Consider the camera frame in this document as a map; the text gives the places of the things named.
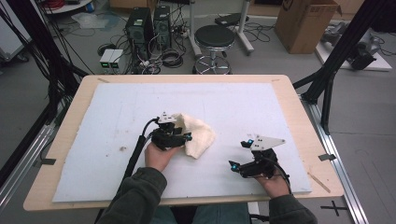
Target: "wooden table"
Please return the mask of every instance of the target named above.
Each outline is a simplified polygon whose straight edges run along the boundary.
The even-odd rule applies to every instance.
[[[70,208],[104,208],[109,202],[53,203],[52,197],[61,178],[64,160],[77,135],[78,126],[91,103],[99,83],[271,83],[283,110],[290,133],[312,186],[312,192],[297,194],[296,198],[339,197],[344,191],[329,161],[318,156],[325,153],[318,136],[305,113],[288,77],[283,75],[232,75],[232,76],[88,76],[83,79],[70,105],[64,121],[49,149],[47,158],[56,159],[54,165],[43,165],[24,202],[27,211]],[[267,201],[266,196],[234,196],[183,198],[162,200],[162,204],[230,203]]]

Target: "beige towel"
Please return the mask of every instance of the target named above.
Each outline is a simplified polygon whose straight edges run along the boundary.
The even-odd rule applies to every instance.
[[[177,121],[176,127],[181,127],[183,133],[191,133],[192,140],[186,142],[186,154],[199,159],[205,150],[207,150],[215,141],[216,134],[203,121],[194,119],[185,114],[172,115]]]

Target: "cardboard box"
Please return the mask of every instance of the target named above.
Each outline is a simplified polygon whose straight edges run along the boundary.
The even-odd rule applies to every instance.
[[[313,53],[337,8],[333,0],[284,0],[276,34],[289,53]]]
[[[340,8],[343,9],[343,14],[355,14],[363,4],[364,0],[334,0]]]
[[[110,7],[115,8],[149,7],[152,12],[156,6],[157,0],[110,0]]]

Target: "cloth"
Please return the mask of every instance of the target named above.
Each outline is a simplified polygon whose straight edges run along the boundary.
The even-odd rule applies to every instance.
[[[174,114],[172,117],[177,120],[175,125],[181,127],[183,133],[191,133],[192,140],[185,145],[186,154],[199,159],[215,141],[215,132],[200,119],[185,114]]]
[[[150,223],[166,184],[161,172],[149,167],[139,168],[133,176],[122,182],[120,193],[114,197],[97,223]],[[271,224],[317,223],[315,216],[293,195],[272,199],[269,209]]]

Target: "computer tower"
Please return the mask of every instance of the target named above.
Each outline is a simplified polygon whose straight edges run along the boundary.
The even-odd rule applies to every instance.
[[[156,6],[154,11],[154,32],[157,49],[168,49],[172,47],[172,33],[169,6]]]
[[[125,25],[131,48],[138,49],[139,57],[148,60],[154,48],[154,29],[148,7],[135,7]]]

